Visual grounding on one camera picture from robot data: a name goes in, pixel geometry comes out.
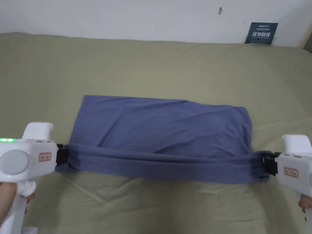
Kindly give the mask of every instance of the bed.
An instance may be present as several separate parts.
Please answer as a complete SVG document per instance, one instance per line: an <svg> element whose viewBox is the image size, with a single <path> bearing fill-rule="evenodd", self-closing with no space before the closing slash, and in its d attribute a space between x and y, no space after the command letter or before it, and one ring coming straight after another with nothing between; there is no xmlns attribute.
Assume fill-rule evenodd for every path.
<svg viewBox="0 0 312 234"><path fill-rule="evenodd" d="M84 95L187 99L247 108L254 150L283 134L312 138L312 55L292 47L0 35L1 134L52 122L68 143ZM304 233L295 193L79 172L38 182L25 223L40 234Z"/></svg>

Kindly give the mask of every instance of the folded cloth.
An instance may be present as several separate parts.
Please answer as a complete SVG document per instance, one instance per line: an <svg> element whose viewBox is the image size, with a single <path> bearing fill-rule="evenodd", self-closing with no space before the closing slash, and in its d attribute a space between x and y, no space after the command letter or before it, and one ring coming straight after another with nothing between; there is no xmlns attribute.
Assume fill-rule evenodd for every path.
<svg viewBox="0 0 312 234"><path fill-rule="evenodd" d="M243 107L86 95L60 173L83 170L152 180L265 182Z"/></svg>

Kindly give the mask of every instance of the label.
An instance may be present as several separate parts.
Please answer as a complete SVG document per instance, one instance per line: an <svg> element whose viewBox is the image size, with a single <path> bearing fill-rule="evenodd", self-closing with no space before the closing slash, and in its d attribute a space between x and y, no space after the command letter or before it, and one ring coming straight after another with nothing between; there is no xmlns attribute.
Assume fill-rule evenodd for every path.
<svg viewBox="0 0 312 234"><path fill-rule="evenodd" d="M284 174L287 176L294 177L294 178L299 178L299 172L297 169L284 167Z"/></svg>
<svg viewBox="0 0 312 234"><path fill-rule="evenodd" d="M51 153L41 153L41 154L39 154L39 162L50 161L51 158L52 158L52 154Z"/></svg>
<svg viewBox="0 0 312 234"><path fill-rule="evenodd" d="M278 23L251 23L245 44L271 45Z"/></svg>

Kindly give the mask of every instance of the dark blue poster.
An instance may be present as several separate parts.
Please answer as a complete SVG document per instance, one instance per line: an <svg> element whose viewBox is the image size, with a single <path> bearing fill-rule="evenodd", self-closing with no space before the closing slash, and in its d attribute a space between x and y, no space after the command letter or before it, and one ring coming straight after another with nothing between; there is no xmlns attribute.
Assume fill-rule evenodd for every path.
<svg viewBox="0 0 312 234"><path fill-rule="evenodd" d="M271 45L278 23L251 23L245 44Z"/></svg>

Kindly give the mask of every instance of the black clamp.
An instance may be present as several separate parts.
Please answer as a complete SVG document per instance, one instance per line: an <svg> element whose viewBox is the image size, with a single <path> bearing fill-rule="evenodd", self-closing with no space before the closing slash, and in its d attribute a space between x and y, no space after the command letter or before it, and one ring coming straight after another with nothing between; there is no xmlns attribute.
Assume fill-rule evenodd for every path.
<svg viewBox="0 0 312 234"><path fill-rule="evenodd" d="M69 150L64 147L63 144L57 144L58 152L56 155L56 163L57 166L61 164L67 164L68 162L68 156L69 156Z"/></svg>
<svg viewBox="0 0 312 234"><path fill-rule="evenodd" d="M263 154L263 166L266 173L271 175L277 174L277 162L275 162L275 158L277 158L281 153L279 152L268 152Z"/></svg>

